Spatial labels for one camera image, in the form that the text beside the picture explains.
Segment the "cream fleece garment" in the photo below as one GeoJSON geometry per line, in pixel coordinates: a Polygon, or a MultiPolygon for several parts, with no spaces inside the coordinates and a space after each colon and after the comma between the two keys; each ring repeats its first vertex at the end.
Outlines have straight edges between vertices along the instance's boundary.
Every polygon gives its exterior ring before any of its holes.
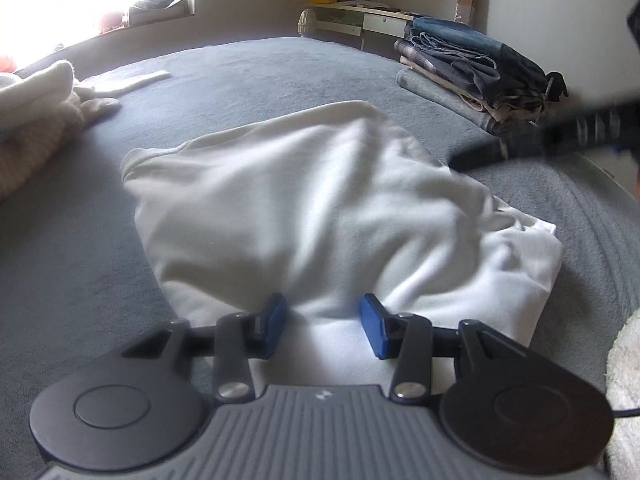
{"type": "Polygon", "coordinates": [[[38,70],[26,78],[1,74],[1,131],[43,118],[65,101],[73,90],[74,69],[66,60],[38,70]]]}

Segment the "white yarn ball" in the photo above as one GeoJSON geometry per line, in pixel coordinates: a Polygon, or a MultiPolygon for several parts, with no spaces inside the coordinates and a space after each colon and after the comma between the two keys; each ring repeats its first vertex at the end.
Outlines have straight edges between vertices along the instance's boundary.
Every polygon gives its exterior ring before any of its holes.
{"type": "Polygon", "coordinates": [[[311,8],[300,12],[297,22],[297,32],[299,36],[311,38],[316,33],[316,14],[311,8]]]}

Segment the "pink pot on windowsill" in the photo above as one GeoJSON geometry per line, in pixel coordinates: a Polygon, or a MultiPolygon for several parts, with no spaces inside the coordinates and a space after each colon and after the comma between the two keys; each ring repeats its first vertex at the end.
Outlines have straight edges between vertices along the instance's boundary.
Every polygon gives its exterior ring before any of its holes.
{"type": "Polygon", "coordinates": [[[101,18],[100,34],[105,35],[126,26],[126,18],[122,12],[105,14],[101,18]]]}

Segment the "white cloth strip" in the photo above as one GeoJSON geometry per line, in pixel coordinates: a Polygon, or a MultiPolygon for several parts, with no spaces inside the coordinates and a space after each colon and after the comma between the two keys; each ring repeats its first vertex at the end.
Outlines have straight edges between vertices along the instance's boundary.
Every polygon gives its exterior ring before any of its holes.
{"type": "Polygon", "coordinates": [[[74,91],[84,99],[94,98],[117,98],[125,93],[138,90],[154,82],[162,81],[171,77],[167,70],[141,74],[137,76],[127,76],[119,78],[102,78],[97,81],[89,79],[74,84],[74,91]]]}

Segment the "dark clothes on windowsill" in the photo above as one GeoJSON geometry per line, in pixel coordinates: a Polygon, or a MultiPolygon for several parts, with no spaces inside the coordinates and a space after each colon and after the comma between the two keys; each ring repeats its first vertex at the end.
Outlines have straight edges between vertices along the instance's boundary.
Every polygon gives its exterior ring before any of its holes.
{"type": "Polygon", "coordinates": [[[190,14],[189,0],[141,0],[130,6],[128,25],[140,26],[190,14]]]}

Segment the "white bear print sweatshirt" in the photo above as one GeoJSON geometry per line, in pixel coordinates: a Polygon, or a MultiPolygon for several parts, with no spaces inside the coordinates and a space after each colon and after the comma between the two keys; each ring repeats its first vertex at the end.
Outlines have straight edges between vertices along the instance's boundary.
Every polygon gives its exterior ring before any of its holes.
{"type": "Polygon", "coordinates": [[[290,310],[258,386],[388,386],[359,304],[442,327],[475,318],[520,344],[533,337],[562,259],[551,223],[456,174],[361,101],[137,148],[122,161],[150,267],[195,326],[290,310]]]}

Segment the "orange object on windowsill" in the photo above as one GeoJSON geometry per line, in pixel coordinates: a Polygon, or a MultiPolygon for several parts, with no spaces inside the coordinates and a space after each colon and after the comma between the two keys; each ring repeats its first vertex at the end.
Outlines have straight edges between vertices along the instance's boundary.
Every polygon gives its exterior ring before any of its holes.
{"type": "Polygon", "coordinates": [[[10,59],[2,56],[0,58],[0,72],[1,73],[13,73],[16,70],[15,63],[10,59]]]}

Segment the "white and green desk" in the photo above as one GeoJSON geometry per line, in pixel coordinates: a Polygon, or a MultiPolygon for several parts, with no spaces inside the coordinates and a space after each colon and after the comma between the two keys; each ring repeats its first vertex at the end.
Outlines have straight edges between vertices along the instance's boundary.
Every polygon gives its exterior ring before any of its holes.
{"type": "Polygon", "coordinates": [[[316,33],[356,38],[358,48],[363,51],[371,35],[390,38],[393,41],[405,37],[407,26],[420,13],[389,8],[364,1],[343,1],[332,4],[309,3],[316,14],[316,33]]]}

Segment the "grey bed sheet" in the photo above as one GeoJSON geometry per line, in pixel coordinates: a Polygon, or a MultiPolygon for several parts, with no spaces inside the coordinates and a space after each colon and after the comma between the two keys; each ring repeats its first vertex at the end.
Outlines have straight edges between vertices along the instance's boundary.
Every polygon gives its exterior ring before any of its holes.
{"type": "MultiPolygon", "coordinates": [[[[363,100],[445,159],[483,131],[400,88],[399,66],[340,44],[271,38],[171,53],[114,70],[167,70],[122,98],[1,205],[1,474],[43,466],[28,428],[34,397],[97,356],[171,317],[142,252],[119,165],[133,148],[171,148],[206,133],[363,100]]],[[[597,387],[608,350],[639,305],[639,206],[580,156],[517,160],[477,181],[550,221],[564,263],[533,349],[597,387]]]]}

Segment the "stack of folded jeans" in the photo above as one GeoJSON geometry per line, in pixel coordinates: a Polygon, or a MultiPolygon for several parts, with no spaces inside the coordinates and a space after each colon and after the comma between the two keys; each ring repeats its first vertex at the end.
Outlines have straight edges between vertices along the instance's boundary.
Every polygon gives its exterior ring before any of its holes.
{"type": "Polygon", "coordinates": [[[394,48],[406,66],[397,77],[402,88],[425,99],[443,88],[443,106],[456,112],[469,107],[469,120],[489,132],[514,122],[539,122],[568,96],[562,74],[545,72],[467,24],[419,16],[394,48]]]}

